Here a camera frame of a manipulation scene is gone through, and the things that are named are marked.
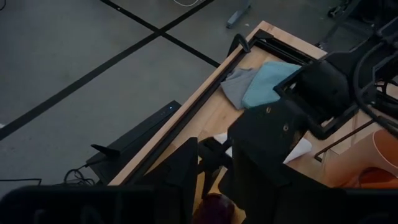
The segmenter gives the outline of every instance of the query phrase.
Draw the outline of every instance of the wooden table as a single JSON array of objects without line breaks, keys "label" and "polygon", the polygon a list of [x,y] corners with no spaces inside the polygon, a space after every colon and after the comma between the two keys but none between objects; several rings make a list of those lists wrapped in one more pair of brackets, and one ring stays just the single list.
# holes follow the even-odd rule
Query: wooden table
[{"label": "wooden table", "polygon": [[[262,29],[268,33],[274,35],[279,40],[311,55],[314,58],[320,58],[325,55],[326,52],[318,49],[317,47],[271,25],[266,22],[261,22],[247,37],[247,40],[259,30]],[[214,72],[209,78],[194,92],[194,94],[183,104],[183,106],[171,117],[171,119],[159,130],[159,132],[141,149],[141,151],[135,156],[130,163],[115,177],[110,185],[118,185],[123,183],[129,173],[138,165],[139,161],[154,147],[154,145],[160,141],[160,138],[170,129],[170,127],[177,122],[178,118],[183,115],[183,112],[195,101],[196,98],[203,92],[206,87],[220,74],[220,72],[229,64],[229,62],[238,54],[241,47],[238,47]],[[247,54],[237,66],[238,68],[259,68],[264,62],[279,60],[277,57],[257,48],[253,47],[251,53]],[[216,134],[225,133],[227,128],[242,114],[242,110],[236,110],[233,105],[225,97],[224,93],[218,88],[207,102],[200,108],[196,115],[190,120],[190,122],[184,127],[180,134],[172,141],[168,148],[163,154],[156,160],[152,167],[148,170],[151,171],[153,168],[158,166],[164,159],[171,155],[179,146],[181,146],[188,138],[197,137],[198,140],[205,139]],[[307,133],[304,137],[308,139],[313,149],[311,153],[308,153],[302,157],[299,157],[288,163],[288,166],[296,169],[297,171],[315,179],[319,180],[322,175],[322,164],[313,158],[313,155],[329,144],[333,143],[335,139],[339,139],[345,134],[349,133],[355,127],[358,127],[367,121],[367,117],[363,114],[359,114],[349,121],[341,130],[336,132],[330,138],[325,141],[319,141],[315,139],[310,133]],[[368,128],[366,133],[370,133],[377,129],[377,125],[374,124]],[[366,133],[358,133],[361,137],[364,137]],[[348,148],[349,145],[356,142],[360,138],[353,136],[350,140],[341,143],[336,147],[335,152],[343,151],[343,148]],[[222,176],[225,174],[226,169],[224,168],[216,182],[214,183],[210,192],[218,192],[218,183]],[[198,176],[197,189],[195,195],[194,210],[201,202],[201,192],[203,189],[204,174]],[[244,211],[236,209],[234,217],[234,223],[241,223],[244,220]]]}]

